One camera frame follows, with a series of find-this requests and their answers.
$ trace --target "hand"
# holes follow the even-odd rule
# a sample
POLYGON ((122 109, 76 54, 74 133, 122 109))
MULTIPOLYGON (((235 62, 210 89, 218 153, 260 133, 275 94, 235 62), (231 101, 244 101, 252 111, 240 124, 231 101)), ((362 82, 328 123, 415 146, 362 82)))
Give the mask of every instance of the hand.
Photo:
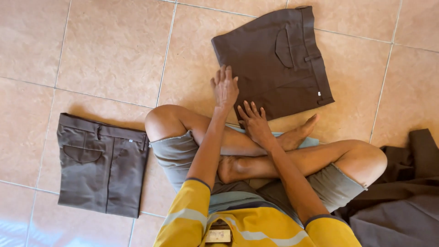
POLYGON ((230 111, 238 98, 238 77, 232 79, 232 67, 221 66, 216 72, 215 78, 210 79, 213 93, 215 94, 216 106, 230 111))
POLYGON ((259 115, 254 102, 252 102, 252 108, 250 108, 248 102, 244 101, 244 107, 247 113, 240 105, 238 105, 238 112, 243 119, 239 123, 244 125, 246 134, 267 151, 274 145, 279 145, 268 126, 264 108, 261 107, 261 115, 259 115))

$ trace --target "yellow shirt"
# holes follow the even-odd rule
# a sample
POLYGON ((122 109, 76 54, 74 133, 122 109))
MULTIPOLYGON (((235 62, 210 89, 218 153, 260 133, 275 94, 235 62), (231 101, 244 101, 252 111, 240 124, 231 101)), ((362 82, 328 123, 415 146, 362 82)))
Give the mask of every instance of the yellow shirt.
POLYGON ((187 180, 178 192, 154 246, 205 246, 212 223, 222 219, 229 225, 232 244, 225 247, 360 247, 351 228, 330 215, 315 217, 305 229, 273 207, 244 208, 208 214, 210 189, 197 180, 187 180))

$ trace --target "grey shorts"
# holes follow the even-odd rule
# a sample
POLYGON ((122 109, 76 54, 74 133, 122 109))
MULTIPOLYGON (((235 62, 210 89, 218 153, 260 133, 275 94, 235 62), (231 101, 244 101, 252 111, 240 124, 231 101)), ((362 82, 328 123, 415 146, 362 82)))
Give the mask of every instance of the grey shorts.
MULTIPOLYGON (((150 142, 150 147, 154 149, 158 163, 163 167, 169 182, 171 182, 175 191, 178 192, 186 179, 189 167, 198 150, 198 145, 195 143, 191 131, 182 136, 150 142)), ((363 186, 343 174, 333 163, 308 176, 306 179, 329 212, 345 206, 350 200, 366 190, 363 186)), ((212 189, 212 195, 230 191, 244 191, 257 194, 268 202, 274 203, 293 219, 297 219, 297 214, 294 212, 279 179, 259 189, 254 189, 245 181, 224 184, 217 176, 212 189)))

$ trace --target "pocket flap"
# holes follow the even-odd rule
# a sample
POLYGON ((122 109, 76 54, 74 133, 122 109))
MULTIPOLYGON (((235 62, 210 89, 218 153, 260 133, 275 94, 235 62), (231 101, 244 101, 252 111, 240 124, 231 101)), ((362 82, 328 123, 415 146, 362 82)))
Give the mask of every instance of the pocket flap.
POLYGON ((64 145, 62 150, 71 159, 80 163, 95 161, 102 155, 102 151, 82 149, 68 145, 64 145))
POLYGON ((290 44, 288 42, 288 34, 285 28, 282 28, 277 34, 276 55, 285 67, 294 67, 293 60, 291 58, 290 44))

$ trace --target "folded trousers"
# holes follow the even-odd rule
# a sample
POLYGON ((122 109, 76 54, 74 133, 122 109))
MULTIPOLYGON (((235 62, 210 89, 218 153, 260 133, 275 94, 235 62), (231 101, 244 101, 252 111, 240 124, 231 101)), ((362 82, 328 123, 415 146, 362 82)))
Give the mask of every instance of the folded trousers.
POLYGON ((148 158, 146 133, 61 113, 57 136, 58 204, 138 218, 148 158))
POLYGON ((239 96, 263 107, 268 120, 334 102, 314 35, 311 6, 263 15, 212 39, 220 65, 238 76, 239 96))

